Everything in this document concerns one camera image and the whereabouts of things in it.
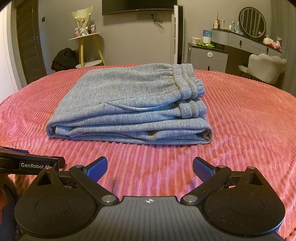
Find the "grey sweatpants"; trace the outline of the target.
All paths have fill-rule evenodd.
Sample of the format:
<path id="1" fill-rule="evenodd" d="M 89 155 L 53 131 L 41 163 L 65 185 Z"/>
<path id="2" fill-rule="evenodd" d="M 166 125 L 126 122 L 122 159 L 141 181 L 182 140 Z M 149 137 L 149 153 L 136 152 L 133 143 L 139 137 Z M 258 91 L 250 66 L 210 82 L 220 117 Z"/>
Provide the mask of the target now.
<path id="1" fill-rule="evenodd" d="M 87 71 L 46 125 L 51 138 L 153 145 L 212 141 L 205 87 L 191 64 Z"/>

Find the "pink ribbed bedspread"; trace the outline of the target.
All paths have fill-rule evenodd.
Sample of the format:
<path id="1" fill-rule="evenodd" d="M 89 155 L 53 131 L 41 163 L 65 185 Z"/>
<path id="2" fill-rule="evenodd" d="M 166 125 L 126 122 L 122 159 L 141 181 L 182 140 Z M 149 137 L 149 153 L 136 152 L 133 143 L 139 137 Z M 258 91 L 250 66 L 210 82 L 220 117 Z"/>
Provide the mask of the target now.
<path id="1" fill-rule="evenodd" d="M 271 85 L 214 71 L 196 71 L 213 129 L 207 145 L 152 146 L 50 138 L 46 124 L 64 95 L 87 71 L 45 76 L 1 102 L 1 145 L 35 155 L 62 156 L 67 167 L 108 159 L 100 185 L 122 196 L 181 197 L 200 184 L 199 156 L 233 170 L 255 166 L 286 208 L 278 231 L 295 240 L 295 97 Z"/>

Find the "dark wooden door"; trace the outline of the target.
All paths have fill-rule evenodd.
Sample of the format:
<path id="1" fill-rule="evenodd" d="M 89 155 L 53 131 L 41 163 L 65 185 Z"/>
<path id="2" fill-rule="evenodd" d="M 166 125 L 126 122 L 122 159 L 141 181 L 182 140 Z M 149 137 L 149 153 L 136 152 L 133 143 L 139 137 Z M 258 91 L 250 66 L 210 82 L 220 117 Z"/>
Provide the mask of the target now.
<path id="1" fill-rule="evenodd" d="M 38 1 L 17 1 L 16 30 L 18 49 L 26 83 L 47 75 L 40 42 Z"/>

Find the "grey drawer cabinet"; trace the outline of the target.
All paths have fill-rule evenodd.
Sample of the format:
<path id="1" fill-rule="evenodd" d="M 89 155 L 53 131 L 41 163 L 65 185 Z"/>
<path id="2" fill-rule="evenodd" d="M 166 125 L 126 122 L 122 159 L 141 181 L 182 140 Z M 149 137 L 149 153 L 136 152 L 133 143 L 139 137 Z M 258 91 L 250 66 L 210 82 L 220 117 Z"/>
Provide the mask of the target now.
<path id="1" fill-rule="evenodd" d="M 194 69 L 225 72 L 227 60 L 228 53 L 225 51 L 188 43 L 187 62 L 191 63 Z"/>

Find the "black bag on floor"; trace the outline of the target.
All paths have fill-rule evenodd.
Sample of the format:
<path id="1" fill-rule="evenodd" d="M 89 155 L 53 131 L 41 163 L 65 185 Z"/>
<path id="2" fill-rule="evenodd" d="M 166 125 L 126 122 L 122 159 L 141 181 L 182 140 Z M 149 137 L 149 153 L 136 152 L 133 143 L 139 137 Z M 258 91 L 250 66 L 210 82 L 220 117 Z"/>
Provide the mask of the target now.
<path id="1" fill-rule="evenodd" d="M 75 69 L 77 62 L 76 51 L 65 48 L 58 52 L 52 61 L 51 69 L 55 72 Z"/>

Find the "yellow legged side table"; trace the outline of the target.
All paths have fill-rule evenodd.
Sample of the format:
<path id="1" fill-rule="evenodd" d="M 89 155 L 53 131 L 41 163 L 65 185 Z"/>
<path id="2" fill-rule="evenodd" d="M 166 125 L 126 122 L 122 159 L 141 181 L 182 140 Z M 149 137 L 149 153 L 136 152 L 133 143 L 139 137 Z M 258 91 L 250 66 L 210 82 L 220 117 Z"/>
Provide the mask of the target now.
<path id="1" fill-rule="evenodd" d="M 84 36 L 78 36 L 68 41 L 78 41 L 78 60 L 76 68 L 106 65 L 97 37 L 101 33 L 93 33 Z"/>

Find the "white shell back chair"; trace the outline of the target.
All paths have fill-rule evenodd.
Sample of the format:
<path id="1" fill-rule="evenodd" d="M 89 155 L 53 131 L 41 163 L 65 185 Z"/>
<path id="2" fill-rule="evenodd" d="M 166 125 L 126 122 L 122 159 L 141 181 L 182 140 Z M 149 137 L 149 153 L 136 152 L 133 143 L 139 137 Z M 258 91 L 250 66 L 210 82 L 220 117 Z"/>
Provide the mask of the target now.
<path id="1" fill-rule="evenodd" d="M 276 84 L 286 64 L 287 60 L 281 59 L 279 56 L 269 56 L 266 53 L 259 55 L 251 54 L 248 60 L 248 67 L 239 65 L 238 69 L 267 84 Z"/>

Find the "green tray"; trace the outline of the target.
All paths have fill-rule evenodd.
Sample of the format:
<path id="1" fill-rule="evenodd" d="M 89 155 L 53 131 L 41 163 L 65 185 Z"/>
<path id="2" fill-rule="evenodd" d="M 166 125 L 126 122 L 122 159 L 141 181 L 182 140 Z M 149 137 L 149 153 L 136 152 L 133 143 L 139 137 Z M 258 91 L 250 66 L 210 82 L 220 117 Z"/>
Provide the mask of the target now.
<path id="1" fill-rule="evenodd" d="M 197 42 L 197 45 L 201 48 L 214 48 L 215 46 L 213 44 L 208 44 L 208 43 L 199 43 Z"/>

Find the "grey vanity desk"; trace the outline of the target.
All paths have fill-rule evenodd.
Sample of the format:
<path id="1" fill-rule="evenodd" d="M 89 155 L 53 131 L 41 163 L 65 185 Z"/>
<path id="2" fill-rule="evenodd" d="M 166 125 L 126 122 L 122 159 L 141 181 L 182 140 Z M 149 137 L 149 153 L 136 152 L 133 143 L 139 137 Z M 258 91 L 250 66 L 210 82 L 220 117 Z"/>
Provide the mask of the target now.
<path id="1" fill-rule="evenodd" d="M 238 66 L 248 64 L 251 54 L 281 57 L 280 51 L 228 30 L 212 29 L 211 42 L 228 54 L 225 72 L 232 75 L 240 75 Z"/>

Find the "blue white box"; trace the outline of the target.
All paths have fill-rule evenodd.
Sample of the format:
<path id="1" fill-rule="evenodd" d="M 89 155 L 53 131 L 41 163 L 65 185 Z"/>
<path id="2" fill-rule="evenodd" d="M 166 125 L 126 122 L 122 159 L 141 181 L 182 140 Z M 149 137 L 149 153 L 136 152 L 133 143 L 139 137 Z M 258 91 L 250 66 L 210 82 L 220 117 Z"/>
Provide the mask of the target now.
<path id="1" fill-rule="evenodd" d="M 202 42 L 204 44 L 211 44 L 211 36 L 212 36 L 212 31 L 211 30 L 203 30 L 203 40 Z"/>

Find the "pink plush toy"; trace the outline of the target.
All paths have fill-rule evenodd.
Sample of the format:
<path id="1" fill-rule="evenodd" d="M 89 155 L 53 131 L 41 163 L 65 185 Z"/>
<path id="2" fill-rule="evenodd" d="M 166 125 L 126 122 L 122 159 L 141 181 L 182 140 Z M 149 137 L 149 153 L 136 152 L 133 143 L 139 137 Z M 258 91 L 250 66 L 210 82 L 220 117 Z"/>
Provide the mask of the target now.
<path id="1" fill-rule="evenodd" d="M 282 38 L 277 36 L 276 43 L 274 45 L 274 49 L 277 49 L 278 51 L 282 51 Z"/>

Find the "cream flower bouquet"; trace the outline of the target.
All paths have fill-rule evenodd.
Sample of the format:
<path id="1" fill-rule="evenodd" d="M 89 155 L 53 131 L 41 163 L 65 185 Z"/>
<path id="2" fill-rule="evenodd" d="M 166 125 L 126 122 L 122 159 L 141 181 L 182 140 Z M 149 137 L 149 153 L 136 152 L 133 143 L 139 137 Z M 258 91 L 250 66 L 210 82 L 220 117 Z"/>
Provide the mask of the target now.
<path id="1" fill-rule="evenodd" d="M 71 14 L 75 20 L 77 27 L 75 28 L 75 37 L 86 36 L 96 33 L 96 25 L 91 24 L 93 6 L 85 9 L 73 11 Z"/>

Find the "round black mirror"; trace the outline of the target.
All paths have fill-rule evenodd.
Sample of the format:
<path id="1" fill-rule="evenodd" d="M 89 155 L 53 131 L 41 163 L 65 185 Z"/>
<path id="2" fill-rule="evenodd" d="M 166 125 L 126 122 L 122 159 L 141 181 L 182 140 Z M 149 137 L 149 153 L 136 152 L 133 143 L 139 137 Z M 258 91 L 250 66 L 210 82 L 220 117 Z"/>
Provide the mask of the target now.
<path id="1" fill-rule="evenodd" d="M 239 13 L 239 24 L 248 37 L 259 39 L 266 33 L 266 20 L 256 8 L 243 8 Z"/>

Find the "white tower fan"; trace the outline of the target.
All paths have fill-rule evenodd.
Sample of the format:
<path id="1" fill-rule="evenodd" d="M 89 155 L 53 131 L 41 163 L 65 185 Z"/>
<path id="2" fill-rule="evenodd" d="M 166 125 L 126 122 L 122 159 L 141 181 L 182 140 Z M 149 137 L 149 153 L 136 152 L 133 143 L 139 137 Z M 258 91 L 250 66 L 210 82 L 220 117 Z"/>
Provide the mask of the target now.
<path id="1" fill-rule="evenodd" d="M 171 64 L 182 64 L 184 50 L 184 7 L 174 5 L 171 16 Z"/>

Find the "wall mounted black television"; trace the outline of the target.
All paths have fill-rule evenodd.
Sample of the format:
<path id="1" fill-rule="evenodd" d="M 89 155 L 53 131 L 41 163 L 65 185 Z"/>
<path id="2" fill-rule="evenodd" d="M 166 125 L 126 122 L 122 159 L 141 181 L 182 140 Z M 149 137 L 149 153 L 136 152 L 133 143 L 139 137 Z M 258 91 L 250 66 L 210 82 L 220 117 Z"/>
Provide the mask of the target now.
<path id="1" fill-rule="evenodd" d="M 103 0 L 102 15 L 112 15 L 130 11 L 173 10 L 177 0 Z"/>

